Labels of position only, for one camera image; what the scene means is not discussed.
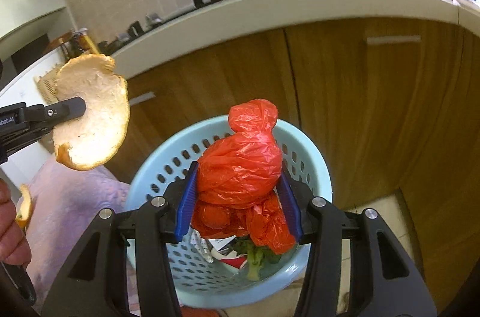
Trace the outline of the person left hand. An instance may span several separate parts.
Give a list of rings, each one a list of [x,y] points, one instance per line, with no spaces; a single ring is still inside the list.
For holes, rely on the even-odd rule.
[[[30,264],[32,252],[22,229],[16,224],[16,207],[11,201],[8,185],[0,184],[0,260],[2,263],[22,266]]]

